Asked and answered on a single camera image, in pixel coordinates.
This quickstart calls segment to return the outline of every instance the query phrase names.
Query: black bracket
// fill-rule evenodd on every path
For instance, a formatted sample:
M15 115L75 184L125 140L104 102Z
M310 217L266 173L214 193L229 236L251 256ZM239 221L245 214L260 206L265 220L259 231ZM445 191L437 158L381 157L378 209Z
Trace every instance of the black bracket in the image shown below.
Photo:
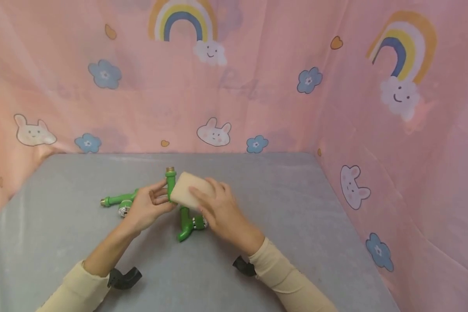
M255 266L250 262L246 263L244 259L239 256L233 263L233 267L235 267L239 272L243 273L247 277L252 277L257 275L255 272Z
M131 289L141 278L142 274L135 266L125 275L118 269L112 269L109 273L108 287L119 290Z

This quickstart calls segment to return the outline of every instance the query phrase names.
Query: orange heart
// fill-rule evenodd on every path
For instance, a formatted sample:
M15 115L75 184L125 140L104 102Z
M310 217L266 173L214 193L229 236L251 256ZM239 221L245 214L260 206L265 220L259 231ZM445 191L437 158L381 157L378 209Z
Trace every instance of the orange heart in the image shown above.
M342 46L343 46L343 41L340 39L340 36L336 36L331 41L331 49L333 49L333 50L337 50Z
M116 32L114 29L111 28L108 24L106 24L106 36L108 36L109 39L115 40L116 39Z

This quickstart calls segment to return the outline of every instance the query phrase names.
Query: beige sleeve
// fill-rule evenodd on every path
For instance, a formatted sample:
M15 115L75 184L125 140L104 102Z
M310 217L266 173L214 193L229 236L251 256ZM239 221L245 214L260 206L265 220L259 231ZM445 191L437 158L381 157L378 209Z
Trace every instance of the beige sleeve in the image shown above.
M287 312L337 312L333 303L267 238L250 262L257 279L276 293Z
M36 312L93 312L109 292L109 276L90 275L79 262Z

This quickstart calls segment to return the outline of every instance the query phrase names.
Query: hand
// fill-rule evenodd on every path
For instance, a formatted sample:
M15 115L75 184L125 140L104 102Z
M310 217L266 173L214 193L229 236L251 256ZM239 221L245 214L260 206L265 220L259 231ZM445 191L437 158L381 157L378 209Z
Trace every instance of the hand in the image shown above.
M142 187L137 191L132 206L122 223L129 224L137 234L151 226L159 216L170 212L176 206L168 201L168 190L163 188L166 180Z
M194 187L191 187L189 191L199 200L200 211L208 221L211 230L248 256L256 253L263 244L265 236L260 229L243 216L237 206L231 187L212 178L205 180L214 188L214 197L210 197Z

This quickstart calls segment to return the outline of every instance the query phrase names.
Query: gray tablecloth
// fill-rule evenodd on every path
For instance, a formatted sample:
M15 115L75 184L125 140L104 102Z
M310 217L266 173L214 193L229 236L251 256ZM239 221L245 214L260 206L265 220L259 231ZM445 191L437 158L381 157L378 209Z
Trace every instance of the gray tablecloth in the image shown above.
M398 311L312 155L54 155L0 213L0 312L34 311L63 276L119 223L101 198L154 183L174 166L230 184L241 209L339 311ZM209 230L182 243L178 211L159 219L118 269L142 279L112 290L98 311L283 311L276 296L237 272L239 252Z

